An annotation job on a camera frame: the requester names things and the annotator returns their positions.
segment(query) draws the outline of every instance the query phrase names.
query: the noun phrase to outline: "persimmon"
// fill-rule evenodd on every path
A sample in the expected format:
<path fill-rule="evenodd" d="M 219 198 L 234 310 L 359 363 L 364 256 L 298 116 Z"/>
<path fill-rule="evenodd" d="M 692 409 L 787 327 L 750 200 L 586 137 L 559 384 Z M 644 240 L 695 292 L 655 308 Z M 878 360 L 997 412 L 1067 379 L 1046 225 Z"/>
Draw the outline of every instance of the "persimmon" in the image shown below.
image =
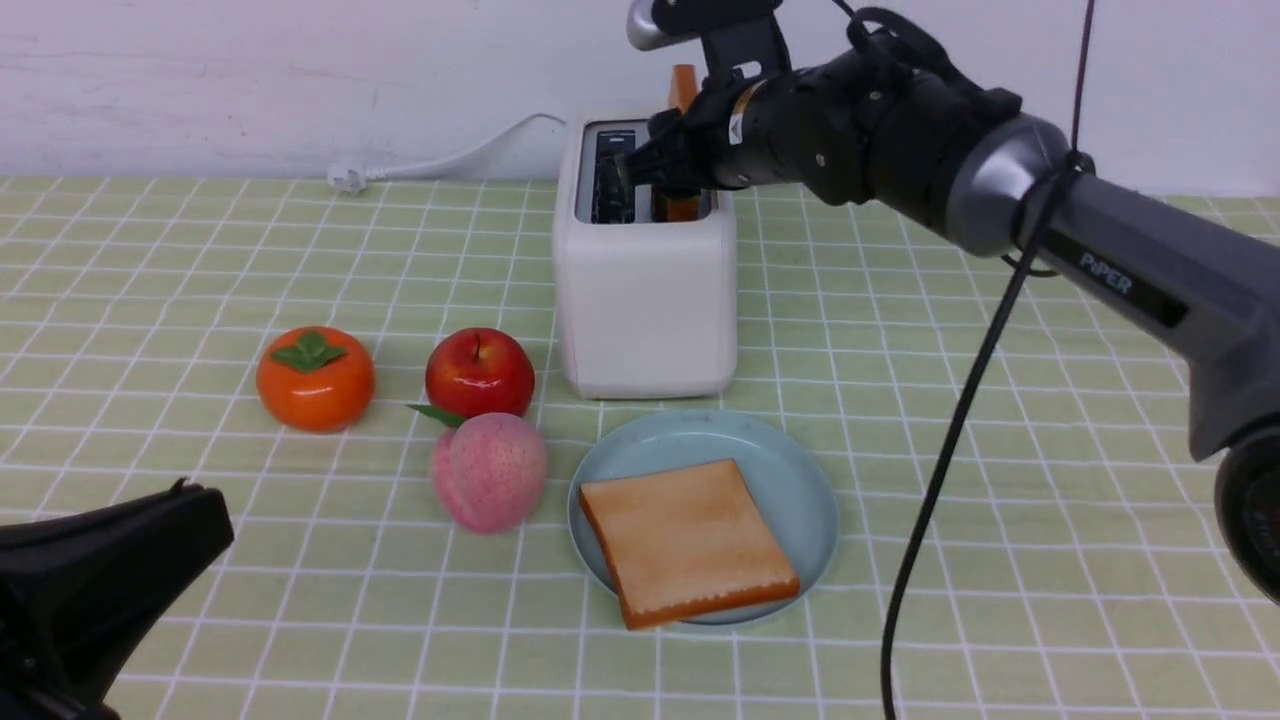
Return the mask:
<path fill-rule="evenodd" d="M 308 325 L 275 338 L 257 365 L 257 395 L 273 418 L 300 430 L 335 433 L 374 400 L 374 360 L 355 337 Z"/>

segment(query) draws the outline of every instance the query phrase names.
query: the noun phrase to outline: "green leaf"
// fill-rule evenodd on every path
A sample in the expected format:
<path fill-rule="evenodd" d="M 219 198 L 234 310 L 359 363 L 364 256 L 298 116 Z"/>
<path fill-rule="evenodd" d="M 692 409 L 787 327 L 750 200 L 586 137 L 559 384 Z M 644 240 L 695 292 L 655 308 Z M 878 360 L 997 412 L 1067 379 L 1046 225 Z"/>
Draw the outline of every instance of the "green leaf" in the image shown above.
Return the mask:
<path fill-rule="evenodd" d="M 307 374 L 324 368 L 346 354 L 346 347 L 329 345 L 319 332 L 307 331 L 298 336 L 298 341 L 294 345 L 287 345 L 271 352 L 271 360 Z"/>
<path fill-rule="evenodd" d="M 332 361 L 342 357 L 346 354 L 347 354 L 347 348 L 346 347 L 338 347 L 335 345 L 330 345 L 330 346 L 325 347 L 324 350 L 320 351 L 320 355 L 316 357 L 316 360 L 319 360 L 320 364 L 324 365 L 326 363 L 332 363 Z"/>
<path fill-rule="evenodd" d="M 307 357 L 302 355 L 302 351 L 297 347 L 288 345 L 271 354 L 271 360 L 276 363 L 284 363 L 285 365 L 292 365 L 294 368 L 307 364 Z"/>
<path fill-rule="evenodd" d="M 329 343 L 324 341 L 324 336 L 316 331 L 308 331 L 298 336 L 298 350 L 307 357 L 319 357 L 328 346 Z"/>
<path fill-rule="evenodd" d="M 417 410 L 419 413 L 426 415 L 428 418 L 434 418 L 444 423 L 449 428 L 460 428 L 462 427 L 462 423 L 467 421 L 467 419 L 463 418 L 462 415 L 458 415 L 457 413 L 449 413 L 448 410 L 440 410 L 434 405 L 410 405 L 408 407 L 411 410 Z"/>

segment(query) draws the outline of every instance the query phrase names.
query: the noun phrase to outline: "table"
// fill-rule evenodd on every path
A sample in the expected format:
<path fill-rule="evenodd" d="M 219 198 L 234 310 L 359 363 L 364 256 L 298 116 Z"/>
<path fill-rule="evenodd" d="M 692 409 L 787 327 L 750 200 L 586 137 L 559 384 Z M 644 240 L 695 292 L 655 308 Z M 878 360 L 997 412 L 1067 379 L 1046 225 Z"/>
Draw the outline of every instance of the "table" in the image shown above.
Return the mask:
<path fill-rule="evenodd" d="M 1171 197 L 1260 237 L 1277 199 Z M 238 538 L 109 701 L 125 720 L 879 717 L 883 607 L 957 386 L 1009 277 L 879 205 L 741 193 L 735 383 L 687 402 L 568 391 L 554 186 L 0 179 L 0 520 L 189 474 Z M 253 361 L 329 323 L 379 368 L 339 436 L 282 429 Z M 443 333 L 495 325 L 539 369 L 552 479 L 518 532 L 456 529 L 422 396 Z M 845 537 L 795 610 L 737 634 L 627 633 L 570 544 L 602 433 L 662 407 L 750 413 L 813 451 Z M 899 633 L 904 717 L 1261 717 L 1280 609 L 1217 533 L 1187 456 L 1187 370 L 1061 279 L 1033 279 L 979 393 Z"/>

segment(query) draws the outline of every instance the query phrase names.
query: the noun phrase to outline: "power cord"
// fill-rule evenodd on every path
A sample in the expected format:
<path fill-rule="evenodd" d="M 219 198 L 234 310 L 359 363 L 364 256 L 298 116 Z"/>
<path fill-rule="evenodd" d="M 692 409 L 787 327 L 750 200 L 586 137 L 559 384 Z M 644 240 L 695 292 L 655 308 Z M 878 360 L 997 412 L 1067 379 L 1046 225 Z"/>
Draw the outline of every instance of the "power cord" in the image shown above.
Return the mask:
<path fill-rule="evenodd" d="M 337 163 L 329 165 L 329 187 L 337 190 L 338 192 L 346 192 L 348 195 L 360 195 L 369 187 L 369 183 L 384 181 L 384 179 L 404 179 L 404 178 L 421 178 L 430 177 L 440 170 L 449 168 L 462 160 L 466 160 L 471 155 L 480 152 L 485 147 L 489 147 L 494 142 L 502 140 L 507 133 L 518 128 L 520 126 L 532 120 L 535 118 L 547 118 L 549 120 L 556 120 L 564 126 L 568 122 L 552 113 L 530 113 L 524 118 L 511 123 L 506 128 L 494 133 L 485 141 L 475 145 L 468 150 L 463 150 L 449 158 L 440 158 L 438 160 L 428 160 L 424 163 L 413 163 L 410 165 L 396 165 L 390 168 L 383 167 L 367 167 L 362 160 L 353 158 L 344 158 Z"/>
<path fill-rule="evenodd" d="M 845 6 L 842 0 L 833 1 L 842 8 Z M 929 479 L 924 500 L 920 503 L 920 514 L 915 519 L 915 527 L 911 529 L 911 537 L 902 555 L 902 564 L 899 566 L 897 579 L 893 582 L 893 593 L 884 616 L 884 634 L 881 641 L 881 702 L 884 706 L 886 720 L 897 719 L 897 714 L 893 710 L 893 635 L 897 629 L 897 619 L 902 611 L 902 601 L 906 597 L 906 585 L 911 577 L 911 569 L 915 566 L 915 559 L 920 553 L 920 546 L 924 542 L 924 533 L 928 532 L 933 509 L 942 493 L 942 482 L 946 479 L 947 469 L 951 465 L 951 456 L 955 454 L 956 445 L 960 442 L 960 433 L 969 416 L 969 407 L 973 405 L 979 384 L 982 384 L 982 377 L 987 370 L 987 365 L 996 352 L 996 343 L 1000 341 L 1000 334 L 1004 332 L 1010 314 L 1012 314 L 1014 302 L 1018 301 L 1018 293 L 1021 291 L 1023 283 L 1028 277 L 1046 277 L 1043 270 L 1032 270 L 1032 263 L 1036 259 L 1036 252 L 1039 250 L 1050 219 L 1066 195 L 1071 181 L 1082 172 L 1092 172 L 1092 161 L 1079 151 L 1079 127 L 1080 105 L 1084 95 L 1084 70 L 1088 63 L 1089 38 L 1093 28 L 1093 6 L 1094 0 L 1088 0 L 1084 10 L 1084 33 L 1080 41 L 1079 69 L 1075 78 L 1075 110 L 1071 119 L 1071 150 L 1068 154 L 1069 167 L 1050 181 L 1052 186 L 1050 187 L 1048 199 L 1037 214 L 1027 243 L 1021 247 L 1021 258 L 1014 264 L 1010 256 L 1005 256 L 1005 261 L 1014 265 L 1014 275 L 1009 279 L 1009 286 L 1005 288 L 1000 306 L 996 309 L 991 325 L 987 328 L 982 347 L 978 350 L 977 357 L 974 357 L 969 378 L 960 392 L 960 400 L 956 402 L 955 414 L 951 416 L 946 438 L 942 442 L 942 448 L 938 451 L 938 462 L 933 469 L 933 477 Z"/>

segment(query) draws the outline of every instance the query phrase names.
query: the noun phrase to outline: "robotic arm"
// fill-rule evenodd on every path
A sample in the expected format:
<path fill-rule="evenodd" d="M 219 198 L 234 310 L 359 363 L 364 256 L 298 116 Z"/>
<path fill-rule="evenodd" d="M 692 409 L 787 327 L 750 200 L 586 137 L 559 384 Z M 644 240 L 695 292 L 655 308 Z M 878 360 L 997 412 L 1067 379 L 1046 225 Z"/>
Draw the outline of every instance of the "robotic arm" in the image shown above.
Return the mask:
<path fill-rule="evenodd" d="M 1220 529 L 1280 603 L 1280 250 L 1093 176 L 1057 127 L 977 86 L 890 10 L 851 12 L 849 51 L 792 69 L 780 5 L 635 0 L 631 45 L 696 38 L 708 77 L 687 113 L 654 115 L 652 140 L 614 160 L 622 182 L 676 196 L 800 183 L 829 205 L 879 200 L 979 258 L 1019 249 L 1047 208 L 1039 258 L 1187 361 L 1190 455 L 1229 451 Z M 1068 169 L 1083 172 L 1048 205 Z"/>

